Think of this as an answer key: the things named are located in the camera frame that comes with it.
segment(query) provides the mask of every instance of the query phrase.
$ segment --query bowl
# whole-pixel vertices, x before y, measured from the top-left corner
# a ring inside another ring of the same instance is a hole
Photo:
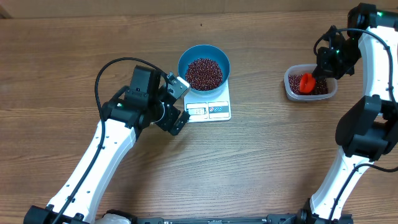
[[[229,63],[229,59],[226,54],[220,50],[219,48],[212,45],[196,45],[184,52],[182,54],[180,60],[178,61],[178,75],[185,79],[185,74],[188,70],[188,65],[192,63],[196,59],[200,58],[208,58],[217,62],[218,66],[220,66],[221,71],[223,72],[223,81],[221,85],[215,89],[201,91],[195,90],[191,88],[191,92],[200,94],[200,95],[209,95],[212,93],[216,93],[218,91],[222,91],[227,83],[229,78],[229,72],[231,71],[231,65]]]
[[[328,86],[329,93],[322,95],[297,95],[291,89],[289,85],[289,75],[302,75],[304,73],[312,73],[317,67],[316,64],[306,64],[306,65],[294,65],[290,67],[285,73],[285,89],[287,98],[292,101],[314,101],[314,100],[324,100],[331,98],[337,92],[337,80],[334,78],[326,78],[326,84]]]

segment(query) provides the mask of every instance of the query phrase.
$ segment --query table surface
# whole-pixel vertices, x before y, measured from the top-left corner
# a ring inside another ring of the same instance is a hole
[[[144,130],[108,185],[98,216],[254,217],[295,213],[319,188],[339,119],[360,99],[362,61],[330,100],[294,103],[283,77],[315,63],[315,41],[346,11],[0,20],[0,223],[22,223],[69,178],[99,121],[95,77],[108,61],[138,57],[177,72],[197,44],[231,61],[232,119],[188,124],[173,137]],[[102,102],[129,83],[120,62],[99,84]],[[378,165],[395,167],[398,151]],[[356,223],[396,223],[398,176],[367,171],[346,202]]]

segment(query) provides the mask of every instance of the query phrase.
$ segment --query red bean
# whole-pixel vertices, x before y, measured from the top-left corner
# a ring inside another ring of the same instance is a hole
[[[329,93],[326,78],[322,78],[315,82],[315,88],[309,94],[300,92],[300,81],[303,75],[289,75],[289,85],[292,92],[297,95],[324,95]]]
[[[217,62],[200,58],[188,65],[185,79],[195,90],[214,90],[223,82],[223,73]]]

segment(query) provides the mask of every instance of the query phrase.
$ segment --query white scale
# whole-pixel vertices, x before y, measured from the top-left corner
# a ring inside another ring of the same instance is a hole
[[[190,91],[184,97],[184,109],[190,115],[188,123],[229,121],[231,119],[231,101],[229,100],[228,81],[222,89],[209,95]]]

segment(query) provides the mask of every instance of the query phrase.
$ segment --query blue bowl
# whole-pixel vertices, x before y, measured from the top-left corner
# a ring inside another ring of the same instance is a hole
[[[223,72],[223,82],[214,90],[201,91],[191,88],[191,91],[201,95],[207,95],[223,89],[229,77],[231,65],[226,54],[219,48],[212,45],[196,45],[185,51],[178,62],[178,75],[185,80],[185,74],[188,70],[188,65],[199,58],[208,58],[216,61]]]

